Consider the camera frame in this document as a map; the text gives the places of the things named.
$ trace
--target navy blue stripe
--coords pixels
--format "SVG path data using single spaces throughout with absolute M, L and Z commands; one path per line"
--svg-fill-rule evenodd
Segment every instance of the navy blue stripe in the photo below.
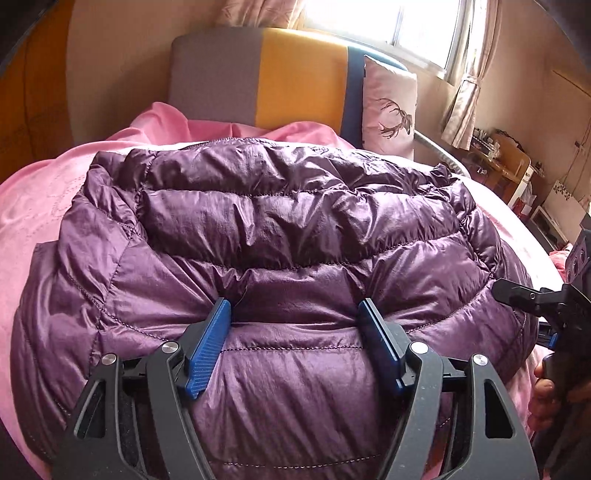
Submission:
M 376 50 L 359 44 L 348 45 L 347 88 L 340 136 L 355 148 L 363 148 L 361 139 L 361 118 L 363 116 L 363 78 L 365 77 L 365 55 L 401 70 L 407 68 L 400 62 Z

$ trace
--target black clamp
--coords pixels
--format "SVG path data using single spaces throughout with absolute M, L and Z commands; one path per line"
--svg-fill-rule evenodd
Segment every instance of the black clamp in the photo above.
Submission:
M 496 301 L 544 317 L 550 324 L 550 341 L 543 343 L 554 353 L 543 360 L 544 378 L 554 382 L 558 398 L 564 400 L 591 371 L 591 301 L 571 284 L 565 283 L 560 291 L 538 291 L 504 279 L 495 282 L 492 295 Z M 588 478 L 587 469 L 576 466 L 588 463 L 588 452 L 578 453 L 572 445 L 564 448 L 569 425 L 575 424 L 579 414 L 580 408 L 565 404 L 552 426 L 535 435 L 533 448 L 540 478 L 544 469 L 554 480 Z
M 213 480 L 187 402 L 206 388 L 230 318 L 230 304 L 220 299 L 205 322 L 149 356 L 103 356 L 68 422 L 53 479 Z M 442 392 L 454 402 L 439 479 L 537 477 L 515 407 L 487 357 L 441 357 L 386 323 L 370 299 L 359 305 L 359 328 L 382 386 L 408 402 L 378 480 L 421 479 Z

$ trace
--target white pillow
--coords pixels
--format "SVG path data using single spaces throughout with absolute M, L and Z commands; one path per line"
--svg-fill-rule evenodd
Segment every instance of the white pillow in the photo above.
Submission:
M 365 56 L 363 148 L 413 159 L 417 76 Z

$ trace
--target bed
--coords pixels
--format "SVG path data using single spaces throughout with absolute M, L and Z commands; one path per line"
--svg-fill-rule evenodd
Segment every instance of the bed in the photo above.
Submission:
M 32 164 L 3 183 L 0 186 L 0 243 L 3 245 L 0 283 L 5 286 L 0 291 L 2 364 L 9 364 L 12 318 L 27 279 L 33 249 L 37 243 L 57 238 L 61 217 L 84 182 L 88 165 L 97 151 L 127 152 L 137 147 L 172 150 L 223 137 L 263 137 L 359 148 L 362 110 L 359 89 L 363 81 L 363 55 L 366 54 L 404 68 L 393 59 L 361 46 L 275 29 L 216 29 L 181 37 L 173 44 L 169 105 L 155 103 L 129 128 L 107 141 L 81 145 L 55 160 Z M 279 62 L 281 67 L 265 70 L 265 61 Z M 322 73 L 326 94 L 316 91 L 309 96 L 306 89 L 316 87 L 300 82 L 299 91 L 309 96 L 305 102 L 294 101 L 294 89 L 275 89 L 274 97 L 259 98 L 261 85 L 269 82 L 282 85 L 281 79 L 265 79 L 271 71 L 282 72 L 287 75 L 284 78 L 293 79 L 325 69 L 327 65 L 333 70 Z M 196 79 L 199 88 L 195 88 Z M 331 83 L 326 79 L 338 82 L 340 86 L 335 90 L 341 92 L 340 96 L 330 93 Z M 318 108 L 318 98 L 325 102 L 324 108 Z M 311 107 L 310 112 L 302 111 L 302 105 Z M 465 173 L 444 150 L 420 134 L 416 138 L 434 148 L 440 159 L 456 173 Z M 430 168 L 420 165 L 420 158 L 415 157 L 415 160 L 417 168 L 425 171 Z M 552 261 L 517 217 L 487 188 L 467 176 L 463 182 L 495 224 L 501 238 L 517 253 L 534 287 L 559 289 L 561 279 Z M 523 420 L 527 415 L 532 369 L 543 354 L 542 349 L 536 348 L 509 386 Z M 0 372 L 0 382 L 2 391 L 11 391 L 8 369 Z M 10 395 L 0 399 L 0 418 L 28 463 L 41 477 L 48 478 L 47 465 L 27 448 Z M 8 439 L 5 441 L 6 448 L 0 449 L 2 455 L 7 456 L 7 461 L 19 461 L 8 453 L 10 449 L 14 451 L 14 446 L 9 445 Z

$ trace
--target curtain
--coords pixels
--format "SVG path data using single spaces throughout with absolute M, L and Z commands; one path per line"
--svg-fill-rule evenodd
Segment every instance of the curtain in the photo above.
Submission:
M 306 0 L 228 0 L 218 25 L 294 28 Z
M 470 148 L 480 83 L 495 54 L 500 27 L 501 0 L 474 0 L 466 70 L 456 96 L 447 110 L 441 135 L 445 142 L 456 148 Z

